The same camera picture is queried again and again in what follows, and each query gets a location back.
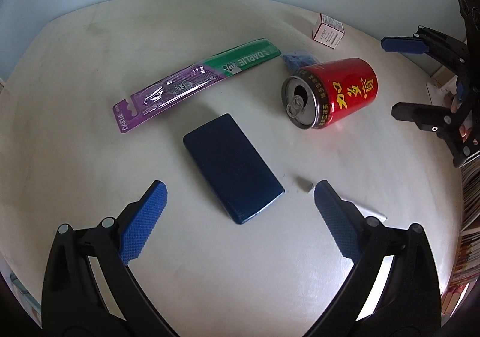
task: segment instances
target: small cardboard box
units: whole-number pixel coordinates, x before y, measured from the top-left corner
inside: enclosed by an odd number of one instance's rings
[[[342,22],[321,13],[313,29],[312,38],[335,49],[345,35]]]

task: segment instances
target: soda can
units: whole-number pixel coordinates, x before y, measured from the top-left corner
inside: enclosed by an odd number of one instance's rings
[[[369,105],[377,92],[370,65],[347,58],[300,68],[284,82],[282,102],[296,126],[322,129]]]

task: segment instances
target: small gray object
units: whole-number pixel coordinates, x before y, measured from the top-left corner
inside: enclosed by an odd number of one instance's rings
[[[64,223],[63,225],[61,225],[61,226],[58,228],[58,231],[59,231],[60,234],[65,234],[66,232],[68,232],[68,229],[69,229],[69,228],[70,228],[70,227],[69,227],[66,223]]]
[[[114,223],[115,223],[115,220],[114,220],[113,218],[105,218],[105,219],[102,221],[102,226],[103,226],[104,228],[111,228]]]
[[[419,225],[418,223],[414,223],[412,225],[412,230],[418,234],[422,233],[423,232],[423,227],[421,225]]]
[[[374,216],[369,216],[367,217],[367,225],[376,228],[378,225],[380,225],[380,221]]]

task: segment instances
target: white table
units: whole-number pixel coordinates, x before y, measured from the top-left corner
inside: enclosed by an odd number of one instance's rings
[[[389,226],[422,224],[444,289],[457,248],[460,172],[434,133],[390,115],[398,101],[429,102],[428,76],[349,26],[336,50],[315,43],[316,17],[266,0],[114,0],[46,25],[0,97],[0,250],[31,293],[41,299],[60,224],[92,227],[117,216],[159,179],[168,205],[130,267],[165,319],[182,336],[300,336],[352,265],[300,177],[329,180],[340,195],[387,215]],[[119,132],[115,103],[260,37],[321,61],[366,60],[378,76],[376,100],[324,130],[298,129],[282,107],[288,73],[276,58]],[[286,189],[242,226],[182,144],[226,112]]]

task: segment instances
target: yellow chinese characters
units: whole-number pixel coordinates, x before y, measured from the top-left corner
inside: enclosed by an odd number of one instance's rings
[[[342,93],[342,86],[339,82],[333,82],[333,88],[337,91],[337,103],[340,109],[347,109],[347,103],[345,102],[345,95]]]
[[[360,96],[362,95],[362,91],[360,90],[360,88],[358,87],[358,85],[352,85],[351,88],[347,88],[347,89],[346,89],[346,93],[347,93],[349,96],[355,96],[355,97],[357,97],[357,94],[360,94]]]
[[[363,90],[363,98],[367,98],[367,93],[374,90],[374,80],[364,80],[362,77],[361,80],[361,88]]]

